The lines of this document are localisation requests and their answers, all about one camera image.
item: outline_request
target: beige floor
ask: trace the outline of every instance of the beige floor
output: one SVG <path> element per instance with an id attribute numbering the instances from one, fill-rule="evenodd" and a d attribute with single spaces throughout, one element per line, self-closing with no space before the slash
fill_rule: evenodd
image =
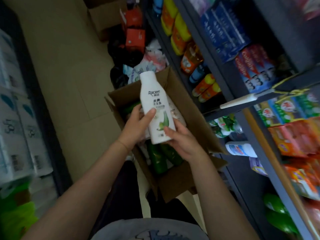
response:
<path id="1" fill-rule="evenodd" d="M 5 0 L 18 14 L 39 84 L 75 181 L 118 137 L 120 129 L 104 96 L 113 90 L 113 61 L 86 16 L 82 0 Z M 149 184 L 138 170 L 144 217 Z M 199 202 L 185 192 L 179 199 L 203 226 Z"/>

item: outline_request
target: white bottle cap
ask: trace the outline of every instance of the white bottle cap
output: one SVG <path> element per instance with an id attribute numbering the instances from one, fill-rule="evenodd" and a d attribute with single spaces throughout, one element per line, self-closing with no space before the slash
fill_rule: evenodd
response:
<path id="1" fill-rule="evenodd" d="M 142 72 L 140 74 L 141 83 L 157 80 L 156 74 L 153 71 Z"/>

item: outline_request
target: person's right hand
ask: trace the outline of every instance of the person's right hand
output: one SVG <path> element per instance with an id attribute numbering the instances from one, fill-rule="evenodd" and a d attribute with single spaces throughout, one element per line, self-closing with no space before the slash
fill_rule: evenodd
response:
<path id="1" fill-rule="evenodd" d="M 192 133 L 179 120 L 173 120 L 177 131 L 169 127 L 164 128 L 165 134 L 172 138 L 166 143 L 172 146 L 189 163 L 193 163 L 199 158 L 206 158 L 208 155 Z"/>

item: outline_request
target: leg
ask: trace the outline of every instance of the leg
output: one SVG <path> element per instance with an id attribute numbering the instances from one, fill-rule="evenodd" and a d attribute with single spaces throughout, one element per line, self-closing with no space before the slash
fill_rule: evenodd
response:
<path id="1" fill-rule="evenodd" d="M 135 218 L 142 218 L 137 170 L 132 161 L 126 161 L 102 206 L 90 237 L 111 222 Z"/>
<path id="2" fill-rule="evenodd" d="M 151 217 L 173 219 L 198 225 L 197 221 L 180 200 L 173 199 L 165 203 L 160 191 L 158 191 L 158 201 L 156 201 L 152 190 L 148 192 L 146 198 L 149 202 Z"/>

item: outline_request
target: forearm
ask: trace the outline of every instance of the forearm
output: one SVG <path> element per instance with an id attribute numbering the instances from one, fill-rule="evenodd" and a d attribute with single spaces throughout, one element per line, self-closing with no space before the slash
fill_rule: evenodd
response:
<path id="1" fill-rule="evenodd" d="M 23 240 L 86 240 L 128 150 L 116 141 L 23 237 Z"/>
<path id="2" fill-rule="evenodd" d="M 207 155 L 190 164 L 210 239 L 258 240 L 238 203 Z"/>

